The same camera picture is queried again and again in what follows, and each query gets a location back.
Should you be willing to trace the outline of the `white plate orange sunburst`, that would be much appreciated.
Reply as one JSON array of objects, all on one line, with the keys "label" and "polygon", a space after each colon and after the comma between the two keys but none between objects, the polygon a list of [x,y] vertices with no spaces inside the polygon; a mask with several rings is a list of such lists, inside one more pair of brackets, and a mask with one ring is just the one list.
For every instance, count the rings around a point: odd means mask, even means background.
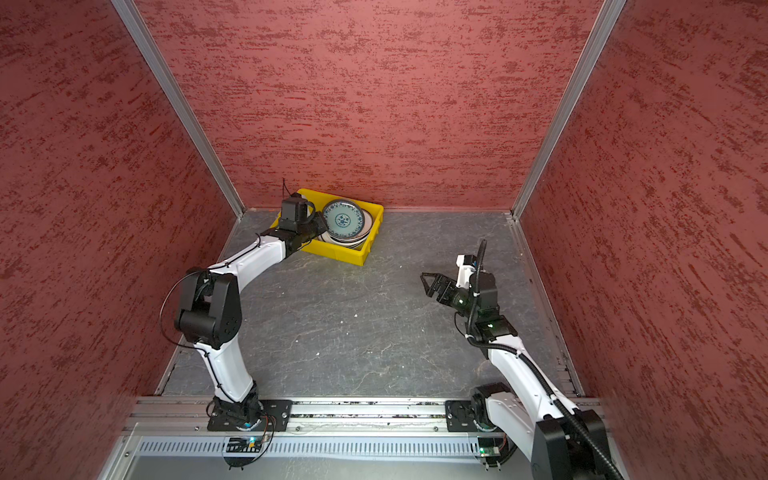
[{"label": "white plate orange sunburst", "polygon": [[329,232],[325,232],[319,237],[319,239],[325,243],[330,243],[330,244],[339,245],[343,247],[348,247],[348,248],[358,247],[359,245],[363,244],[365,240],[368,238],[374,225],[374,218],[367,210],[363,210],[363,216],[364,216],[364,225],[361,232],[356,237],[350,238],[350,239],[337,239],[335,237],[332,237]]}]

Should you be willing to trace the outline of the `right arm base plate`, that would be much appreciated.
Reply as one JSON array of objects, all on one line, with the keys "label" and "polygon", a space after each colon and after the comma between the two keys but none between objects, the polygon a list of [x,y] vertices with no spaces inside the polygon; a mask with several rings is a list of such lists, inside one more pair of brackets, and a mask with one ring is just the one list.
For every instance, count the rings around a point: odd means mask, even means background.
[{"label": "right arm base plate", "polygon": [[447,430],[450,433],[493,433],[497,427],[483,424],[477,417],[470,400],[444,402]]}]

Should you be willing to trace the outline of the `teal patterned small plate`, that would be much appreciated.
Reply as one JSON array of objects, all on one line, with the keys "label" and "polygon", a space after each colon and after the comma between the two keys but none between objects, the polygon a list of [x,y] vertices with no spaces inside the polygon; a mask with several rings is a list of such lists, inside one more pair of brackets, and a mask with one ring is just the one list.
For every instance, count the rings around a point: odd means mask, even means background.
[{"label": "teal patterned small plate", "polygon": [[336,199],[323,208],[328,233],[336,239],[348,240],[357,237],[365,226],[365,214],[356,203]]}]

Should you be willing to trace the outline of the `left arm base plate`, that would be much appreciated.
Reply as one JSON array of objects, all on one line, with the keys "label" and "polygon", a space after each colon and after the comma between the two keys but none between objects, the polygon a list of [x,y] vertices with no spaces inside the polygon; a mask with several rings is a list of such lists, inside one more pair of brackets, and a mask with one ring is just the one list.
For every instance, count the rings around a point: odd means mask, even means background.
[{"label": "left arm base plate", "polygon": [[207,430],[211,432],[285,432],[294,402],[288,399],[260,400],[248,419],[240,407],[230,408],[215,397],[207,407]]}]

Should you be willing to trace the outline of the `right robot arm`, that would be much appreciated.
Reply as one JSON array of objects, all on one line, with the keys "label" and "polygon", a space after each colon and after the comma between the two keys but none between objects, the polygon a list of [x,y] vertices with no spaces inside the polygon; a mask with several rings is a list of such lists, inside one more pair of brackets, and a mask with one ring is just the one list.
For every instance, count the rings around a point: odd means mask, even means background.
[{"label": "right robot arm", "polygon": [[501,313],[494,276],[472,266],[462,279],[424,272],[425,294],[464,319],[460,330],[503,375],[506,384],[473,391],[474,421],[500,430],[529,461],[535,479],[621,479],[599,415],[584,410],[549,380]]}]

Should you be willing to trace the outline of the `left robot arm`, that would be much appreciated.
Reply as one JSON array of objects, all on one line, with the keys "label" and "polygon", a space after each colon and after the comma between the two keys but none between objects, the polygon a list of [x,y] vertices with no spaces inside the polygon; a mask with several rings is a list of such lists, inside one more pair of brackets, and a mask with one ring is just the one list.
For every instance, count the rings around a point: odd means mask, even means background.
[{"label": "left robot arm", "polygon": [[324,216],[299,193],[284,199],[278,223],[236,254],[206,268],[191,269],[179,282],[174,328],[197,351],[214,385],[212,415],[235,429],[251,431],[267,422],[256,381],[239,346],[242,290],[270,267],[327,231]]}]

